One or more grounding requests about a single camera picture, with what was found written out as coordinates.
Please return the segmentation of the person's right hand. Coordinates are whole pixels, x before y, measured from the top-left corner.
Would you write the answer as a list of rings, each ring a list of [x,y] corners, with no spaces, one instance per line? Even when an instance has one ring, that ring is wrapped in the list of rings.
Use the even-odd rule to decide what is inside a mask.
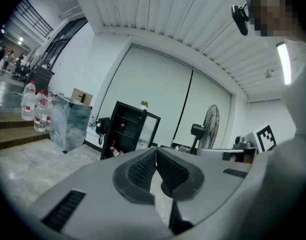
[[[230,157],[231,162],[236,162],[236,163],[247,163],[247,164],[252,164],[254,160],[253,155],[249,154],[243,154],[243,153],[238,153],[238,154],[232,154]]]

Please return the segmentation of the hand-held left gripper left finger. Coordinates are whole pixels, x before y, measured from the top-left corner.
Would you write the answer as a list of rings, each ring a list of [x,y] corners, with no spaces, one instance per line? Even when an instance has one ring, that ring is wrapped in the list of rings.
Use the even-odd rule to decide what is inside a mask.
[[[46,240],[167,240],[150,191],[155,148],[93,162],[40,196],[29,226]]]

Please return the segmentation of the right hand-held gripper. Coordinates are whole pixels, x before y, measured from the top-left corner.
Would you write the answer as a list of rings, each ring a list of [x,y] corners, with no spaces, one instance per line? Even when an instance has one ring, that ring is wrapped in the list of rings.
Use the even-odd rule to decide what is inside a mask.
[[[233,144],[233,149],[197,149],[197,156],[231,156],[237,154],[253,155],[254,160],[260,153],[270,151],[276,146],[276,140],[269,124],[253,130],[245,136],[238,136]]]

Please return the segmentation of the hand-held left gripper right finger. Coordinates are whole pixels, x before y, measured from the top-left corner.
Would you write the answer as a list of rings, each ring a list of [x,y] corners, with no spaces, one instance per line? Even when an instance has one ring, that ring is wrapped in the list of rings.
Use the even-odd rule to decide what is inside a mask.
[[[248,174],[249,163],[156,149],[157,171],[164,194],[172,198],[169,229],[176,235],[213,214]]]

